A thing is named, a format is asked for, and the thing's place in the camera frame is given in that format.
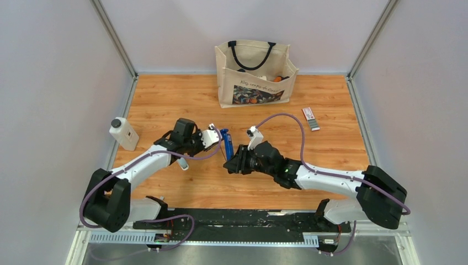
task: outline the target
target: small box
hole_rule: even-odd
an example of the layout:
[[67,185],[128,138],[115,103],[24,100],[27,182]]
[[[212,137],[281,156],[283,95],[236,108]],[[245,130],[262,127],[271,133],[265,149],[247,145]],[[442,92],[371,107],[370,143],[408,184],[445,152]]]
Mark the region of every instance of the small box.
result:
[[312,109],[310,107],[304,108],[302,109],[302,112],[304,113],[304,116],[306,117],[306,120],[307,120],[307,123],[309,124],[310,129],[312,131],[320,130],[317,120],[315,119],[315,116],[312,113]]

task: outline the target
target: black bracket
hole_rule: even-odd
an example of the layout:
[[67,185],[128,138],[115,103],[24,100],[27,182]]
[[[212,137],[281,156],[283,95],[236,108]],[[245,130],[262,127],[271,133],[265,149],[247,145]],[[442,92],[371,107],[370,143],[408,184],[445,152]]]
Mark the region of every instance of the black bracket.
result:
[[[203,145],[201,137],[201,130],[198,129],[194,121],[179,118],[175,123],[174,129],[165,133],[154,144],[165,147],[167,151],[179,154],[187,153],[189,156],[194,156],[199,152],[208,150]],[[179,157],[171,156],[171,164],[177,159]]]
[[[368,166],[363,172],[364,179],[378,186],[402,203],[406,200],[406,190],[384,170],[377,166]],[[366,216],[382,227],[397,229],[403,208],[376,189],[362,184],[356,188],[356,196]]]
[[268,174],[281,187],[301,189],[296,183],[297,170],[301,161],[284,158],[278,149],[268,142],[258,144],[253,150],[247,145],[239,145],[236,154],[223,167],[229,174],[250,174],[253,171]]
[[[110,174],[102,168],[94,171],[86,194]],[[84,217],[110,232],[118,231],[130,215],[130,193],[131,184],[127,179],[113,177],[90,197],[84,207]]]

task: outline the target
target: white wall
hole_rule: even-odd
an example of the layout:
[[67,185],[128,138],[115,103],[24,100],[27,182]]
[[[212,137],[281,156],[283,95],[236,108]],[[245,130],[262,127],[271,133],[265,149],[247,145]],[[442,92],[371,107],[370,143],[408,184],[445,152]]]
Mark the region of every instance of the white wall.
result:
[[0,2],[0,259],[64,264],[131,78],[89,1]]
[[387,0],[102,0],[139,72],[215,72],[214,46],[291,44],[305,72],[348,72]]
[[466,264],[467,1],[400,1],[355,79],[421,264]]

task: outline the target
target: canvas tote bag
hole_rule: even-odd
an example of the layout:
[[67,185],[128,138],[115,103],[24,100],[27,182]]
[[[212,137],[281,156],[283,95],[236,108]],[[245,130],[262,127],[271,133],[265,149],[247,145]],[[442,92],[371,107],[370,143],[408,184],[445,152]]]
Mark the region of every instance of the canvas tote bag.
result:
[[[216,46],[215,52],[222,108],[289,101],[299,71],[289,60],[289,45],[237,40]],[[273,82],[278,76],[289,78]]]

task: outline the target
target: black bottle cap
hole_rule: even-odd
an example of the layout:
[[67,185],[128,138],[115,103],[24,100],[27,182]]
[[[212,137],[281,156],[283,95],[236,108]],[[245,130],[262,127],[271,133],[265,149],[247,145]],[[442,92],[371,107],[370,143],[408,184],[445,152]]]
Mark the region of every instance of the black bottle cap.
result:
[[122,125],[122,122],[119,120],[119,119],[113,119],[111,122],[110,122],[110,126],[114,127],[114,128],[118,128]]

